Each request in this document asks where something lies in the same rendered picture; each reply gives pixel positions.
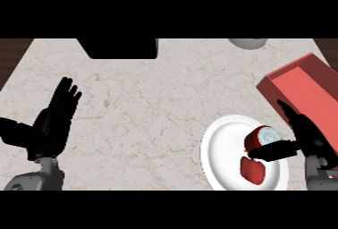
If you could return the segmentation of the grey bowl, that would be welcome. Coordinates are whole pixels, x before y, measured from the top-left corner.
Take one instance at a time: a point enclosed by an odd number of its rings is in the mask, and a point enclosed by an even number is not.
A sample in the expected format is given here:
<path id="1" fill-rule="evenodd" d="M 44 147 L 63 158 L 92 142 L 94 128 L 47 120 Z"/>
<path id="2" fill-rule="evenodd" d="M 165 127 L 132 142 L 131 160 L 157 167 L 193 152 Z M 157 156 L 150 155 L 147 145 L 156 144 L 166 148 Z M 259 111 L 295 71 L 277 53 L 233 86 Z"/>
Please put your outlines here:
<path id="1" fill-rule="evenodd" d="M 242 49 L 253 50 L 259 49 L 265 43 L 265 38 L 230 38 L 230 42 Z"/>

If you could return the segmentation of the red cardboard box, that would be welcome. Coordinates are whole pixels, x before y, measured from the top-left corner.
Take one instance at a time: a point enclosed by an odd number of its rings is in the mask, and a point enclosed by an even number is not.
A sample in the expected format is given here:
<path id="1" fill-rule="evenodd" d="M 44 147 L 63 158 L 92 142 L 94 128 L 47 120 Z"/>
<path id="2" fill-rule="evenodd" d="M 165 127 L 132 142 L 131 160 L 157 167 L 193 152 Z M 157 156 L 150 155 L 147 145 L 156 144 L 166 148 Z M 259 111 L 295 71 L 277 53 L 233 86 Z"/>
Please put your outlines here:
<path id="1" fill-rule="evenodd" d="M 256 90 L 281 119 L 286 119 L 277 100 L 317 125 L 332 146 L 338 144 L 338 72 L 312 53 L 270 72 Z"/>

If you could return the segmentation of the dark red apple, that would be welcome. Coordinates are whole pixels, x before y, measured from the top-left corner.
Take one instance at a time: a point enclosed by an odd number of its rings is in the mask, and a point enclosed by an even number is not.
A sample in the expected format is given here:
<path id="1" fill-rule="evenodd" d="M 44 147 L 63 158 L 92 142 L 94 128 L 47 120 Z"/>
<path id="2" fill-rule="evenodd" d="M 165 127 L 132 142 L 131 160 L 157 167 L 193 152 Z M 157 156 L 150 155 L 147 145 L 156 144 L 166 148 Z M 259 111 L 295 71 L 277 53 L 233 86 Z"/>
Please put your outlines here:
<path id="1" fill-rule="evenodd" d="M 259 185 L 265 178 L 265 167 L 253 159 L 242 157 L 240 159 L 240 175 L 252 184 Z"/>

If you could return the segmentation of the black appliance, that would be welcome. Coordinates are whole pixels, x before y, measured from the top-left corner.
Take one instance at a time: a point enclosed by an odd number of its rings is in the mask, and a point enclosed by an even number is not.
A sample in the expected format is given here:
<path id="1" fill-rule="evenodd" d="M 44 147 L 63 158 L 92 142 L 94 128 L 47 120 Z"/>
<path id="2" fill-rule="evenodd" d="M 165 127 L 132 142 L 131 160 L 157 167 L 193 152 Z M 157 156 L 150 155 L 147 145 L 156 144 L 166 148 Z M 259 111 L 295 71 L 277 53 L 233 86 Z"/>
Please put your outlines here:
<path id="1" fill-rule="evenodd" d="M 156 38 L 79 38 L 91 59 L 156 59 Z"/>

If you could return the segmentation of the red can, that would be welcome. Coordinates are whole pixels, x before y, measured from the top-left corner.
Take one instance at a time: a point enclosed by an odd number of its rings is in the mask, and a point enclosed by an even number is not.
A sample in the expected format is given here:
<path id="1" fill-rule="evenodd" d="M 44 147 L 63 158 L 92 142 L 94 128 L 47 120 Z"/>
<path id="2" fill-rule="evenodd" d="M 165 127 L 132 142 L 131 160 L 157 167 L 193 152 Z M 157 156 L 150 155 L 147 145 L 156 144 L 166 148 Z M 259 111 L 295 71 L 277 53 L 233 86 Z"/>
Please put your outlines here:
<path id="1" fill-rule="evenodd" d="M 258 126 L 243 138 L 243 148 L 249 151 L 271 142 L 281 140 L 278 132 L 267 125 Z"/>

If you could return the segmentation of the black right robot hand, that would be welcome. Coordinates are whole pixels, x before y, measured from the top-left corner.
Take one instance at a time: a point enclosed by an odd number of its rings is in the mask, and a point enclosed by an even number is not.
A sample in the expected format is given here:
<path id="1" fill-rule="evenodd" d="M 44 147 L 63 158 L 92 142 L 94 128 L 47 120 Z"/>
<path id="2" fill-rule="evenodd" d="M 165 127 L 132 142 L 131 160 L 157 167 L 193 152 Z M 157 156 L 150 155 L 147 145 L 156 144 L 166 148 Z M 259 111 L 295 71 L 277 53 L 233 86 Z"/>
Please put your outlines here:
<path id="1" fill-rule="evenodd" d="M 338 156 L 317 125 L 304 114 L 295 112 L 286 103 L 277 100 L 277 104 L 287 118 L 295 140 L 277 140 L 250 149 L 247 151 L 247 157 L 270 162 L 293 157 L 296 151 L 301 150 L 304 157 L 315 156 L 326 161 L 318 166 L 320 170 L 332 170 L 338 166 Z"/>

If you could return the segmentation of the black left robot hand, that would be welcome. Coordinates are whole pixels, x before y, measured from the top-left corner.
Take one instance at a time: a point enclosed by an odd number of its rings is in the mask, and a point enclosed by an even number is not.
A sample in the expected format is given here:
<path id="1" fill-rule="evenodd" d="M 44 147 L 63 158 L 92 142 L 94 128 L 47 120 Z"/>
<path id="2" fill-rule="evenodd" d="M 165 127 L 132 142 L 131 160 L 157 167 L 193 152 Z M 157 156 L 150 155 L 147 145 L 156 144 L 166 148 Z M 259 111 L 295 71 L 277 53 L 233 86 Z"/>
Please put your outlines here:
<path id="1" fill-rule="evenodd" d="M 79 98 L 81 92 L 72 79 L 63 77 L 48 107 L 39 112 L 32 125 L 0 117 L 0 140 L 7 145 L 26 149 L 29 161 L 56 157 L 61 153 Z"/>

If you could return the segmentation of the white round plate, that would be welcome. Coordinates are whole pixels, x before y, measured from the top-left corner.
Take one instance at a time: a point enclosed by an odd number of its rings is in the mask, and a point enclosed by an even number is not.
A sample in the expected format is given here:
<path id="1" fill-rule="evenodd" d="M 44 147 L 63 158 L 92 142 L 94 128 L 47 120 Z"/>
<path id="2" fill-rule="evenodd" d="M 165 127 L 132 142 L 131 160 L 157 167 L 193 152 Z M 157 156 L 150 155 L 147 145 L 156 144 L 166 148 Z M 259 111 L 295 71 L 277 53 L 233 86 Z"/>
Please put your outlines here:
<path id="1" fill-rule="evenodd" d="M 240 175 L 240 159 L 244 156 L 243 138 L 261 123 L 237 114 L 222 117 L 208 126 L 200 143 L 200 162 L 208 184 L 213 191 L 284 191 L 289 181 L 284 159 L 261 163 L 265 178 L 259 185 Z"/>

